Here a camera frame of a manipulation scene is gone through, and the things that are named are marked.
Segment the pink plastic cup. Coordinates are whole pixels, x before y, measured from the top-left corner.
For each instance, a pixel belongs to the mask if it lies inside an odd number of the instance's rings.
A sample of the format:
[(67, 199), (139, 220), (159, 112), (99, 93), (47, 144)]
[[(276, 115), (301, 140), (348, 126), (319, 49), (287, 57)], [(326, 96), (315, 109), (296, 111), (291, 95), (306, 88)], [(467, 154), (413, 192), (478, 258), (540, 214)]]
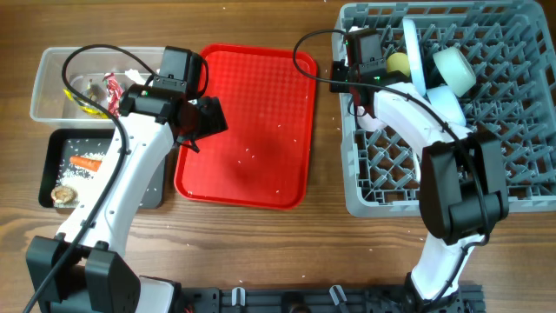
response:
[(356, 117), (357, 123), (365, 131), (375, 132), (384, 129), (387, 125), (380, 119), (371, 117), (369, 114)]

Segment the yellow plastic cup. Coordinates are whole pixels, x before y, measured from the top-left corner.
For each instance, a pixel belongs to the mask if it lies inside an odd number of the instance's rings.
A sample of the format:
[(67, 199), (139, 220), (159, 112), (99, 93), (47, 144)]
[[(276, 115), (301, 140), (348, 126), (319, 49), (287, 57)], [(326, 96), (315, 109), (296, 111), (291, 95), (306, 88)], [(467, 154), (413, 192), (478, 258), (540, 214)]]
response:
[(393, 73), (395, 71), (399, 71), (406, 77), (411, 76), (407, 54), (402, 52), (395, 52), (387, 58), (387, 73)]

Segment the red plastic tray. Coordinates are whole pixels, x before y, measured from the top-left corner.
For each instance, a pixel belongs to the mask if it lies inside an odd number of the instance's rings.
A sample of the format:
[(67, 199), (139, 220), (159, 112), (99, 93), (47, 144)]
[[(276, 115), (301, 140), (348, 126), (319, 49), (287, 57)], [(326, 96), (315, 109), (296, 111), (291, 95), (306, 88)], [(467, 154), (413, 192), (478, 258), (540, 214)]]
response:
[(174, 185), (188, 200), (291, 210), (307, 189), (316, 61), (306, 52), (214, 43), (207, 93), (228, 130), (180, 149)]

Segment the white tissue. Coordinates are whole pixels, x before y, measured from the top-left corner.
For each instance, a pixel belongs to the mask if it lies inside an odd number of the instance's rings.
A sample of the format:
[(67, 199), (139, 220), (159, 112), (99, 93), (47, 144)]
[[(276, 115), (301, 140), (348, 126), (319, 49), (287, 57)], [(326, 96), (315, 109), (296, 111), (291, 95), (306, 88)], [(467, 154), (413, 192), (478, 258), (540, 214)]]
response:
[(144, 85), (146, 83), (146, 79), (142, 77), (138, 70), (125, 70), (124, 75), (134, 83), (140, 85)]

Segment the light blue plate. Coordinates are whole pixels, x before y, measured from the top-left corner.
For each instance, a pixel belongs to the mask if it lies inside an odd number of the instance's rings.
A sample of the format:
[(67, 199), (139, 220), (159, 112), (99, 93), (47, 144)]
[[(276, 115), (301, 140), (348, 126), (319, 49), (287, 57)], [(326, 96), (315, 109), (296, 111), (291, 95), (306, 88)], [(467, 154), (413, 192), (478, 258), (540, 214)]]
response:
[(409, 62), (410, 75), (414, 87), (421, 96), (425, 96), (427, 92), (426, 81), (421, 60), (419, 40), (417, 37), (417, 29), (414, 21), (407, 17), (402, 19), (402, 27)]

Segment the red snack wrapper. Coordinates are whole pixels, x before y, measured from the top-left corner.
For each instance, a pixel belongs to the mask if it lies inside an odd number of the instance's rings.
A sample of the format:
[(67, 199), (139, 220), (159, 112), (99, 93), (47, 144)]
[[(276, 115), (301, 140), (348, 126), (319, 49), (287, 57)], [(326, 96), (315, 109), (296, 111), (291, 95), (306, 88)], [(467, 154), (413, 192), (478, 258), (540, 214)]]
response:
[(119, 104), (124, 90), (117, 82), (116, 75), (114, 73), (106, 74), (103, 78), (103, 82), (108, 92), (108, 111), (113, 116), (119, 117)]

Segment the yellow snack wrapper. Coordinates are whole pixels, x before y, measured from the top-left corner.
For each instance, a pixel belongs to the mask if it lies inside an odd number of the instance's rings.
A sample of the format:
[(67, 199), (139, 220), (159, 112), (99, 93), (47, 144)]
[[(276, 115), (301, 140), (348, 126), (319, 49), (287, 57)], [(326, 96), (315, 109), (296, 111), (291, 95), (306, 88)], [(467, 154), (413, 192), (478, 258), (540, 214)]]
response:
[[(72, 94), (69, 90), (64, 89), (63, 92), (71, 102), (76, 103), (79, 109), (83, 111), (85, 114), (87, 114), (89, 117), (93, 117), (96, 119), (108, 118), (104, 113), (102, 113), (96, 107), (91, 106), (87, 102), (84, 102), (81, 98), (78, 98), (77, 96)], [(105, 103), (108, 101), (108, 95), (107, 92), (104, 90), (104, 88), (98, 83), (93, 83), (91, 79), (87, 83), (85, 90), (82, 91), (82, 94), (86, 96), (88, 99), (90, 99), (91, 101), (102, 105), (105, 105)]]

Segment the light blue rice bowl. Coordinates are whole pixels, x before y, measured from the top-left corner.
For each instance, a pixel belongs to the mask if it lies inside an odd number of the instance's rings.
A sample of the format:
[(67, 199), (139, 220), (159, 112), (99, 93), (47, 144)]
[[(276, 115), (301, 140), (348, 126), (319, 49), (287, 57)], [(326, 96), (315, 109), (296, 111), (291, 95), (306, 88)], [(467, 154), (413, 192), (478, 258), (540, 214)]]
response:
[(427, 90), (430, 104), (449, 121), (460, 126), (466, 126), (467, 122), (457, 96), (447, 85), (441, 85)]

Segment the teal bowl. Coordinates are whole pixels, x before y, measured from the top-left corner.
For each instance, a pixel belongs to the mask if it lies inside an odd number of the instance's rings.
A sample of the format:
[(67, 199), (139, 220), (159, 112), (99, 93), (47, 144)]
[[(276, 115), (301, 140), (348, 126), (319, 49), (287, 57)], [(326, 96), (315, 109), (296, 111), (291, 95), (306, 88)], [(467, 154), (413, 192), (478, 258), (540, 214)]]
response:
[(457, 97), (463, 97), (475, 84), (476, 76), (471, 64), (456, 47), (450, 47), (433, 54), (434, 63)]

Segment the orange carrot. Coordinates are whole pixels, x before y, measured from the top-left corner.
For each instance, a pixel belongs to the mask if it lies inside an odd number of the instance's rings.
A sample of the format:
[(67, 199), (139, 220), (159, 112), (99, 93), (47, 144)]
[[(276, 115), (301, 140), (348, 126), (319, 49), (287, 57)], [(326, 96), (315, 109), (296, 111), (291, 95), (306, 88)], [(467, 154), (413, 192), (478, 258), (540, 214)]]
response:
[(97, 172), (102, 164), (100, 160), (94, 160), (87, 157), (82, 156), (72, 156), (69, 161), (78, 167), (84, 168), (86, 170), (90, 170), (93, 172)]

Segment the brown food scrap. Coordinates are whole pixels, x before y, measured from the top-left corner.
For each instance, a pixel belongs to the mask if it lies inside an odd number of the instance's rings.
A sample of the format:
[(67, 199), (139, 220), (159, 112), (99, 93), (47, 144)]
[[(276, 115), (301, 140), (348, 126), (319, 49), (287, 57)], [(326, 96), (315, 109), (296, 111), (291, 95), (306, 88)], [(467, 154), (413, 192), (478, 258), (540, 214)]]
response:
[(68, 204), (76, 199), (77, 193), (68, 186), (58, 185), (50, 192), (50, 197), (53, 204)]

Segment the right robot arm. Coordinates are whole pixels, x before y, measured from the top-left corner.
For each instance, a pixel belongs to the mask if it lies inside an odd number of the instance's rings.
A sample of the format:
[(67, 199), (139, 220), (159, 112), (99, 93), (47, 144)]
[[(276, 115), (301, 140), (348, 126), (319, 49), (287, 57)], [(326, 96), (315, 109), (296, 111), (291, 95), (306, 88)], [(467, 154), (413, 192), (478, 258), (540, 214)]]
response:
[(335, 61), (333, 93), (347, 93), (349, 114), (365, 130), (393, 129), (420, 160), (419, 210), (428, 234), (408, 273), (406, 297), (414, 310), (454, 300), (471, 252), (489, 243), (509, 213), (500, 140), (450, 121), (399, 71), (378, 61)]

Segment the clear plastic bin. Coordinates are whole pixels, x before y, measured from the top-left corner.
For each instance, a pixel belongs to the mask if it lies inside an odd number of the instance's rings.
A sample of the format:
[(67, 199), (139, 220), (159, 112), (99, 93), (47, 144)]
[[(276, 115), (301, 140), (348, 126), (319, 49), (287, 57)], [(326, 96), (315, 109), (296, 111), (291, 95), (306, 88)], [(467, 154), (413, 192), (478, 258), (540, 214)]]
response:
[[(67, 87), (62, 80), (62, 67), (74, 47), (53, 47), (44, 51), (34, 84), (30, 105), (30, 117), (50, 127), (74, 129), (112, 129), (109, 119), (93, 117), (82, 110), (77, 103), (66, 95)], [(74, 57), (68, 65), (66, 77), (71, 86), (83, 93), (92, 95), (103, 107), (109, 104), (109, 92), (103, 82), (107, 74), (113, 73), (116, 81), (127, 89), (131, 84), (144, 82), (149, 70), (158, 71), (162, 62), (162, 47), (128, 47), (144, 65), (122, 52), (96, 48), (86, 50)], [(125, 73), (135, 70), (141, 77), (131, 78)]]

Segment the spilled white rice pile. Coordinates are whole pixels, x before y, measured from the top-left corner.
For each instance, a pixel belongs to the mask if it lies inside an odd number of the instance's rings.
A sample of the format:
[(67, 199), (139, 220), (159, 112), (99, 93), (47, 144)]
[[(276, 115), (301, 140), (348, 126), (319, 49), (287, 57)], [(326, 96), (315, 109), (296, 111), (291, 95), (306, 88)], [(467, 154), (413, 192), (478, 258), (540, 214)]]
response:
[[(102, 152), (97, 153), (85, 153), (84, 155), (73, 155), (73, 156), (80, 156), (80, 157), (87, 157), (94, 160), (100, 160), (101, 162), (104, 159), (105, 154)], [(69, 208), (75, 207), (79, 201), (79, 196), (84, 196), (90, 190), (90, 183), (92, 182), (96, 172), (86, 170), (84, 168), (78, 167), (73, 165), (70, 162), (70, 156), (67, 160), (63, 161), (63, 164), (60, 166), (58, 171), (58, 175), (56, 178), (56, 184), (58, 185), (65, 185), (72, 189), (74, 189), (77, 193), (76, 199), (72, 203), (68, 204), (55, 204), (58, 208)]]

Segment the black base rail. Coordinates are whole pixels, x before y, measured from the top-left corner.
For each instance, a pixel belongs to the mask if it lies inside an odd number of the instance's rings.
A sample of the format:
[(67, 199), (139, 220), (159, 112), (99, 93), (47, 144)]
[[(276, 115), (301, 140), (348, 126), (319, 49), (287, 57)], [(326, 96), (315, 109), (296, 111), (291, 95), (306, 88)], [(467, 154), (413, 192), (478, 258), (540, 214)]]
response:
[(184, 288), (185, 312), (273, 313), (273, 312), (418, 312), (421, 303), (402, 285), (349, 289), (333, 285), (327, 289), (232, 290)]

